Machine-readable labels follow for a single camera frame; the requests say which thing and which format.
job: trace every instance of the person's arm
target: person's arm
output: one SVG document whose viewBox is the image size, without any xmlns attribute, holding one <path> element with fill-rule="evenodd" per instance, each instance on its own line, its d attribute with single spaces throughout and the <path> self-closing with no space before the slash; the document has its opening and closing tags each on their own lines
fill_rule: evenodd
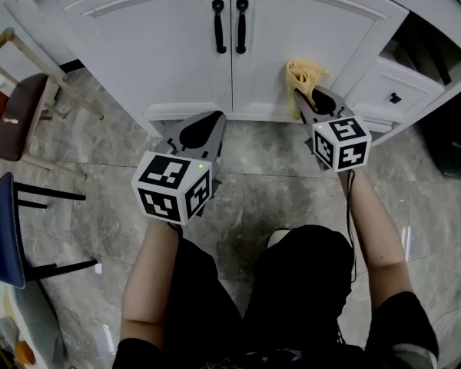
<svg viewBox="0 0 461 369">
<path fill-rule="evenodd" d="M 177 232 L 151 220 L 124 289 L 120 340 L 135 338 L 164 348 L 164 317 L 178 245 Z"/>
<path fill-rule="evenodd" d="M 347 196 L 348 172 L 338 174 Z M 373 311 L 385 300 L 412 291 L 400 236 L 362 169 L 355 170 L 350 212 L 369 273 Z"/>
</svg>

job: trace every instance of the blue chair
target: blue chair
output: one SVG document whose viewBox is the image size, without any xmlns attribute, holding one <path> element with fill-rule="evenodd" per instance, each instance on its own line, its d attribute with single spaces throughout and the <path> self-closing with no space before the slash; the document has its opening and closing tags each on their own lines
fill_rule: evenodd
<svg viewBox="0 0 461 369">
<path fill-rule="evenodd" d="M 17 288 L 24 288 L 28 281 L 67 274 L 96 265 L 97 260 L 57 268 L 56 264 L 41 267 L 29 266 L 22 247 L 18 207 L 46 209 L 47 205 L 18 199 L 18 193 L 39 194 L 48 197 L 85 201 L 84 195 L 39 188 L 14 182 L 14 175 L 7 172 L 0 178 L 0 281 Z"/>
</svg>

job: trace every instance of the yellow cloth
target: yellow cloth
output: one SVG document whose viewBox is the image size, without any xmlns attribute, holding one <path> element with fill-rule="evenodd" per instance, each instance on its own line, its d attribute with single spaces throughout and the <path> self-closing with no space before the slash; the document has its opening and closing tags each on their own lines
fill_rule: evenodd
<svg viewBox="0 0 461 369">
<path fill-rule="evenodd" d="M 15 357 L 23 365 L 34 365 L 36 363 L 34 352 L 25 341 L 15 343 Z"/>
<path fill-rule="evenodd" d="M 305 95 L 314 108 L 313 89 L 322 74 L 328 74 L 328 71 L 308 59 L 295 58 L 287 63 L 285 66 L 285 85 L 287 86 L 292 118 L 300 119 L 300 111 L 295 105 L 294 90 L 297 89 Z"/>
</svg>

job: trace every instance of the brown chair seat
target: brown chair seat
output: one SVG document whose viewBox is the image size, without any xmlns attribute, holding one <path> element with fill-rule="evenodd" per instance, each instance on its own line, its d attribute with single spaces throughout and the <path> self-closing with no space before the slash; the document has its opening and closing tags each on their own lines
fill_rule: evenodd
<svg viewBox="0 0 461 369">
<path fill-rule="evenodd" d="M 47 80 L 45 74 L 36 74 L 15 86 L 0 120 L 0 158 L 9 161 L 21 159 L 32 118 Z M 4 122 L 4 119 L 17 119 L 18 124 Z"/>
</svg>

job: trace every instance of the drawer knob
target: drawer knob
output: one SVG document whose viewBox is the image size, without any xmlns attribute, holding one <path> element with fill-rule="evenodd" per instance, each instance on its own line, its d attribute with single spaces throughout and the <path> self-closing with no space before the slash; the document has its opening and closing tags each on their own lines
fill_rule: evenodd
<svg viewBox="0 0 461 369">
<path fill-rule="evenodd" d="M 391 93 L 391 99 L 390 102 L 393 104 L 398 104 L 401 101 L 401 97 L 397 95 L 396 93 Z"/>
</svg>

